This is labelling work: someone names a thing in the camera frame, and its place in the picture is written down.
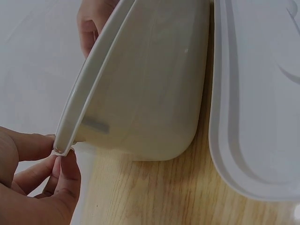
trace white background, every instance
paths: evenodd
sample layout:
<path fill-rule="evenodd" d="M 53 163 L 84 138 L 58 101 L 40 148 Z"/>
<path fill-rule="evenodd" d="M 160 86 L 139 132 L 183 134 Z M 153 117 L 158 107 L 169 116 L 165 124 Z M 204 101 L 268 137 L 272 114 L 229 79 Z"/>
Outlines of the white background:
<path fill-rule="evenodd" d="M 0 1 L 0 126 L 25 133 L 55 133 L 84 61 L 76 26 L 80 3 Z M 75 150 L 82 191 L 72 224 L 79 224 L 93 154 Z M 32 164 L 21 163 L 18 171 Z"/>

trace plastic container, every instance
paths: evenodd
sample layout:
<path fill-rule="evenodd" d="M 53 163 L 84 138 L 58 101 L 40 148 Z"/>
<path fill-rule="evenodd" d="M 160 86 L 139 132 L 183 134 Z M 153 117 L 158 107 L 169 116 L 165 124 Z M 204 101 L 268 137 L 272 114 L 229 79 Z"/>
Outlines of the plastic container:
<path fill-rule="evenodd" d="M 134 160 L 168 160 L 194 138 L 209 30 L 209 0 L 121 0 L 88 56 L 54 149 L 73 142 Z"/>
<path fill-rule="evenodd" d="M 300 199 L 300 15 L 295 2 L 216 0 L 210 152 L 224 181 Z"/>

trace fingernail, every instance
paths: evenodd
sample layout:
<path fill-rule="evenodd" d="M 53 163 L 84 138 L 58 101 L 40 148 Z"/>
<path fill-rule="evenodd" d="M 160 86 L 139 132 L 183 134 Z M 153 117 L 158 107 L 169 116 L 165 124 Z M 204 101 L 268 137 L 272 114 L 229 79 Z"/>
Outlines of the fingernail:
<path fill-rule="evenodd" d="M 69 151 L 68 155 L 70 155 L 71 157 L 74 157 L 75 160 L 77 161 L 76 154 L 75 154 L 75 149 L 70 148 L 70 151 Z"/>
<path fill-rule="evenodd" d="M 53 135 L 53 134 L 49 134 L 49 135 L 45 135 L 46 137 L 50 137 L 50 138 L 52 138 L 52 139 L 55 139 L 55 135 Z"/>

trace wooden table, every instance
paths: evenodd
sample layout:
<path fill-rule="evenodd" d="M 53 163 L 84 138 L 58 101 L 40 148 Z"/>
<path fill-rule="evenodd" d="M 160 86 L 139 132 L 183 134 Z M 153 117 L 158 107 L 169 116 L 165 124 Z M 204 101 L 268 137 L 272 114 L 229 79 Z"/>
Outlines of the wooden table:
<path fill-rule="evenodd" d="M 181 156 L 166 162 L 131 162 L 99 151 L 89 183 L 83 225 L 300 224 L 300 204 L 249 200 L 231 190 L 212 163 L 208 127 L 213 5 L 210 11 L 207 70 L 193 143 Z"/>

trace container lid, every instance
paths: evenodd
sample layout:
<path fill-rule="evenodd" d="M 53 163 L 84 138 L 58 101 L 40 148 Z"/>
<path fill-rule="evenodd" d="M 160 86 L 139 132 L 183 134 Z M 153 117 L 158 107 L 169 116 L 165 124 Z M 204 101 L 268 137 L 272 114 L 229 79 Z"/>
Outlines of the container lid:
<path fill-rule="evenodd" d="M 53 149 L 57 154 L 64 156 L 69 152 L 102 76 L 103 68 L 134 3 L 135 0 L 119 2 L 83 64 L 56 131 Z"/>
<path fill-rule="evenodd" d="M 293 0 L 216 0 L 210 152 L 224 181 L 300 199 L 300 13 Z"/>

